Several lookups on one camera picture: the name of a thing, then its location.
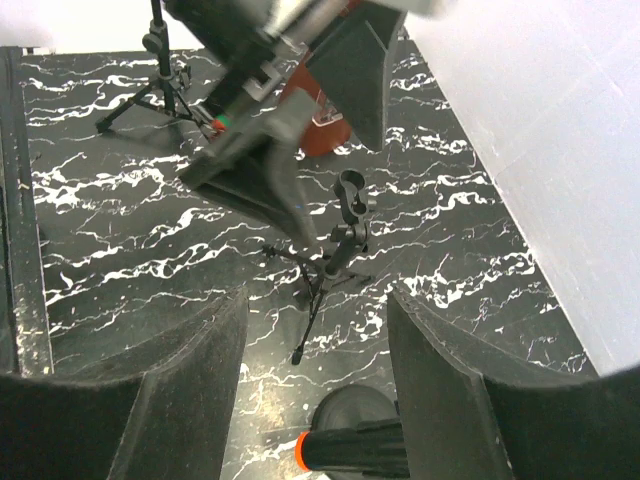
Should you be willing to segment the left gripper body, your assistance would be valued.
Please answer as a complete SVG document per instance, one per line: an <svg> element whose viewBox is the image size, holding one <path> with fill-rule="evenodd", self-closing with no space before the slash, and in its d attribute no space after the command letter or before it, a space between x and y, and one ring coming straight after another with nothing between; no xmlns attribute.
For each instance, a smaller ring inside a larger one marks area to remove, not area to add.
<svg viewBox="0 0 640 480"><path fill-rule="evenodd" d="M330 24L328 1L303 1L273 20L274 1L166 1L181 22L226 69L198 105L203 115L245 115L280 84L278 63L309 45Z"/></svg>

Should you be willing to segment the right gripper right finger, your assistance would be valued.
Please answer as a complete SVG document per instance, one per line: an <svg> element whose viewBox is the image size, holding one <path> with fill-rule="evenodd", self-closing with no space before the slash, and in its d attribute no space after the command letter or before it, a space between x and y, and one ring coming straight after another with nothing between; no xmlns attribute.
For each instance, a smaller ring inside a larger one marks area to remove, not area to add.
<svg viewBox="0 0 640 480"><path fill-rule="evenodd" d="M586 379L527 362L403 290L387 329L414 479L635 479L639 371Z"/></svg>

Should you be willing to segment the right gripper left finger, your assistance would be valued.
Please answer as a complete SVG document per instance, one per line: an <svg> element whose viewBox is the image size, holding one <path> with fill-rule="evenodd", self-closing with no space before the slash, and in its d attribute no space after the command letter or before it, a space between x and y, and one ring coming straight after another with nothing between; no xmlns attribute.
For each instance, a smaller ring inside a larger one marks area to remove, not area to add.
<svg viewBox="0 0 640 480"><path fill-rule="evenodd" d="M72 375L3 375L2 477L218 478L247 326L241 287Z"/></svg>

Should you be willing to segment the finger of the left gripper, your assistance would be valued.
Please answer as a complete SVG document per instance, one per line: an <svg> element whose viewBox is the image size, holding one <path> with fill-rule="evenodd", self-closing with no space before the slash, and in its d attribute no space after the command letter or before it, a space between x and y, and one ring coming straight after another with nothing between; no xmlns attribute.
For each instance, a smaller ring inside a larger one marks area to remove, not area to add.
<svg viewBox="0 0 640 480"><path fill-rule="evenodd" d="M295 89L275 110L246 115L179 172L192 192L284 233L307 248L316 229L297 179L298 151L316 101Z"/></svg>
<svg viewBox="0 0 640 480"><path fill-rule="evenodd" d="M370 150L384 147L393 60L406 13L358 4L311 46L312 77Z"/></svg>

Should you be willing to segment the black tripod mic stand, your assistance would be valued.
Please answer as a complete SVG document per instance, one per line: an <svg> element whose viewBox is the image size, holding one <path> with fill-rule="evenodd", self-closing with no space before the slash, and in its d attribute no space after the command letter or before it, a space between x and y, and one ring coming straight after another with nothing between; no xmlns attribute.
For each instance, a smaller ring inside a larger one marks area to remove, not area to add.
<svg viewBox="0 0 640 480"><path fill-rule="evenodd" d="M316 320L319 309L329 291L352 279L368 282L372 275L364 275L348 269L350 262L360 253L368 251L369 223L366 216L373 212L376 201L369 199L365 177L357 170L343 170L336 178L333 191L340 203L343 222L331 232L330 242L337 248L324 253L320 259L312 259L265 244L262 252L268 257L282 257L294 261L300 268L309 303L309 318L299 345L292 353L291 363L300 364L305 344Z"/></svg>

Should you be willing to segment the round base stand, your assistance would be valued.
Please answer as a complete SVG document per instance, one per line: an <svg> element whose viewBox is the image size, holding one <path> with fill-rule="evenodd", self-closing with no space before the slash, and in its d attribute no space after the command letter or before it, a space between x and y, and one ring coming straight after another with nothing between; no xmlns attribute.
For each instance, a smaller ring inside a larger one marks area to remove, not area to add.
<svg viewBox="0 0 640 480"><path fill-rule="evenodd" d="M329 393L296 446L298 464L323 479L408 479L404 438L395 406L360 384Z"/></svg>

